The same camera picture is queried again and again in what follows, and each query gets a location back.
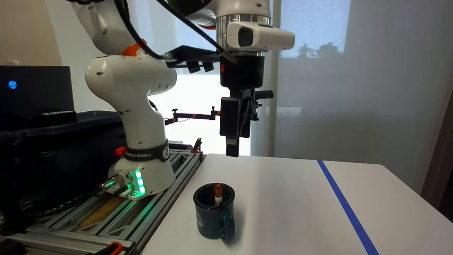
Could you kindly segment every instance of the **wall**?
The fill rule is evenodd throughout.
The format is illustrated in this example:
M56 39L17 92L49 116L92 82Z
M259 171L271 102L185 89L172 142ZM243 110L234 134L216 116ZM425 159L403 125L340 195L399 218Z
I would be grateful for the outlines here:
M61 62L71 67L76 111L113 110L109 104L95 96L85 82L85 68L90 60L104 54L93 45L69 2L46 0L46 3Z
M452 92L453 4L311 3L283 0L282 28L308 43L280 59L275 155L382 164L420 192Z
M0 24L0 65L62 65L44 0L2 1Z

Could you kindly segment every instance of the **blue tape line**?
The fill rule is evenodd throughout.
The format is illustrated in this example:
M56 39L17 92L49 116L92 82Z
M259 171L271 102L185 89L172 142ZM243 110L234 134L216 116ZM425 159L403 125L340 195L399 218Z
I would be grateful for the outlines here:
M340 204L343 207L344 212L346 213L347 217L349 218L349 221L351 222L352 226L354 227L354 230L356 231L357 235L359 236L359 239L362 242L363 247L365 248L367 254L368 255L379 255L379 253L376 250L376 247L374 246L370 237L366 233L365 229L363 229L362 224L360 223L356 214L354 213L351 206L347 202L346 198L344 197L343 193L341 192L340 188L338 187L338 184L333 179L332 175L330 174L330 172L327 169L324 162L322 160L318 160L318 164L321 167L325 177L327 178L327 181L329 182L330 187L332 187L333 192L337 196L338 201L340 201Z

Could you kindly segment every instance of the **speckled mug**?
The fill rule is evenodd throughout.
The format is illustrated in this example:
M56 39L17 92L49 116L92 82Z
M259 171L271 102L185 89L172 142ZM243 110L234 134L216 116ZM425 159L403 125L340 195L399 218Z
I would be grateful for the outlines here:
M215 207L214 186L223 186L223 202ZM236 194L229 185L209 183L199 187L193 194L197 213L197 227L200 234L209 239L219 239L225 243L234 240L236 226L234 222L234 198Z

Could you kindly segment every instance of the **table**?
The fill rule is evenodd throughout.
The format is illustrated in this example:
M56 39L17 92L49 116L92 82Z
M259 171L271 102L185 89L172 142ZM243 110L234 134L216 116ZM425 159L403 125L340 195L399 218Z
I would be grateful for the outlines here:
M210 182L236 191L229 245L197 230L193 193ZM453 224L384 166L209 154L143 254L450 255L452 238Z

